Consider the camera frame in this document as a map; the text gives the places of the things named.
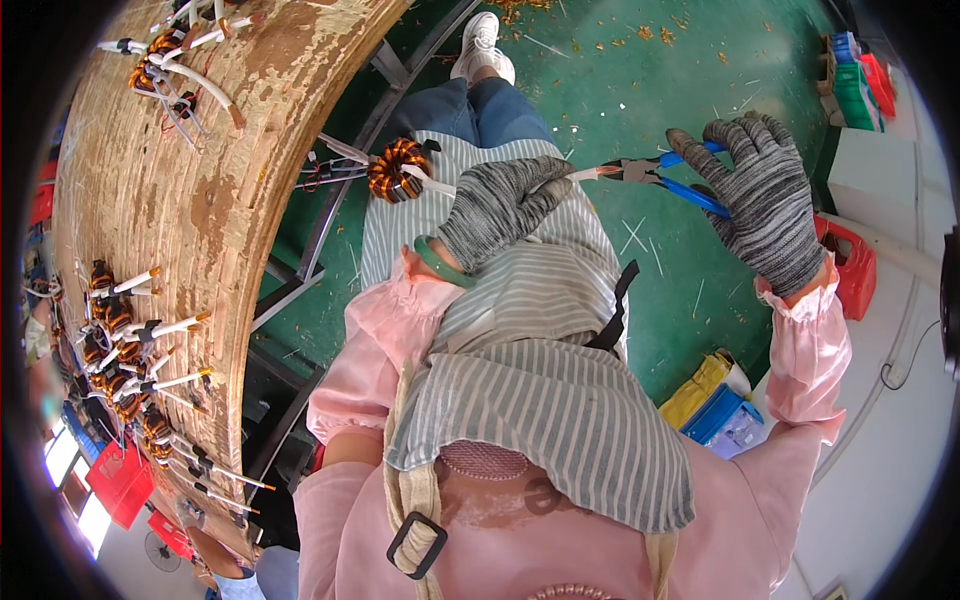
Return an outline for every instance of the blue-handled pliers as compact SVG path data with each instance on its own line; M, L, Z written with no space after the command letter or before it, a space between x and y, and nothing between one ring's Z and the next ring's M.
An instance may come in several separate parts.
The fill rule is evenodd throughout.
M711 154L725 152L727 150L716 142L704 142L704 146L707 147L707 150L709 150ZM653 183L654 185L665 187L681 198L688 200L705 210L709 210L710 212L715 213L724 219L730 219L730 212L728 212L728 210L722 204L718 203L707 194L698 192L697 190L683 185L678 181L661 177L657 173L657 169L659 168L672 167L673 165L680 164L681 162L684 162L684 160L675 152L668 152L666 154L657 156L656 158L641 158L638 160L633 160L632 158L618 158L617 160L605 162L603 166L618 167L619 171L605 174L604 177L611 180L622 180L632 183Z

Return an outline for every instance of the wire cutter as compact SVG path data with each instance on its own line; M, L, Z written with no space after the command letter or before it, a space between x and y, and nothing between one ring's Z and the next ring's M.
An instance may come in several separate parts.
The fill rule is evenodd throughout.
M727 150L716 142L704 142L704 146L707 147L707 150L709 150L711 154L725 152ZM700 206L704 210L708 210L714 214L717 214L724 219L730 219L730 212L722 204L707 194L698 192L697 190L683 185L678 181L661 177L657 173L657 169L659 168L672 167L675 164L680 164L681 162L684 162L684 160L675 152L668 152L666 154L657 156L656 158L640 158L638 160L633 160L632 158L618 158L617 160L611 160L610 162L605 162L603 164L603 167L616 167L616 171L603 173L603 167L600 167L598 172L600 172L605 178L611 180L629 181L633 183L653 183L654 185L659 185L660 187L670 190L684 200L688 200Z

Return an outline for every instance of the gray knit glove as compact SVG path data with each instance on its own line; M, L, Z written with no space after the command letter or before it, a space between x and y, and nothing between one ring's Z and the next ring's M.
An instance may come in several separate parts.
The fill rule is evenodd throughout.
M667 130L666 138L730 211L729 221L706 212L727 250L780 298L803 289L827 251L817 241L810 182L787 128L754 111L707 123L704 139L727 147L733 171L683 130Z
M439 237L471 273L533 233L570 192L573 166L552 156L485 162L457 180L457 197Z

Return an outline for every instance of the green bracelet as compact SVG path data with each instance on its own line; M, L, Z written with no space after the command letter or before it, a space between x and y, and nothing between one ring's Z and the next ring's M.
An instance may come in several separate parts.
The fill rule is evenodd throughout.
M458 285L462 288L470 289L477 283L477 279L474 276L470 276L464 273L460 273L450 265L443 262L443 260L437 256L436 252L433 252L429 246L428 242L433 241L432 237L427 237L421 235L414 242L414 252L423 259L423 262L426 263L426 266L433 270L440 279Z

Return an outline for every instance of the power cord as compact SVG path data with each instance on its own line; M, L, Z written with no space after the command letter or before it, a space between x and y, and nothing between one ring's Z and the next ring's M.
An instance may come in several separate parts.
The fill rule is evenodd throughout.
M886 389L892 392L896 392L897 390L902 388L904 385L906 385L906 379L907 377L910 376L910 372L913 371L913 362L917 360L917 352L920 351L920 344L924 342L924 337L926 337L926 334L930 332L930 329L932 329L934 325L939 323L940 323L939 319L931 323L924 331L924 335L920 336L920 341L917 342L917 347L913 349L913 358L910 359L910 366L907 367L906 375L903 376L903 381L899 384L899 386L894 387L890 385L889 381L887 381L887 376L890 374L890 370L894 368L893 363L883 363L883 365L880 367L880 383L883 384L883 387L885 387Z

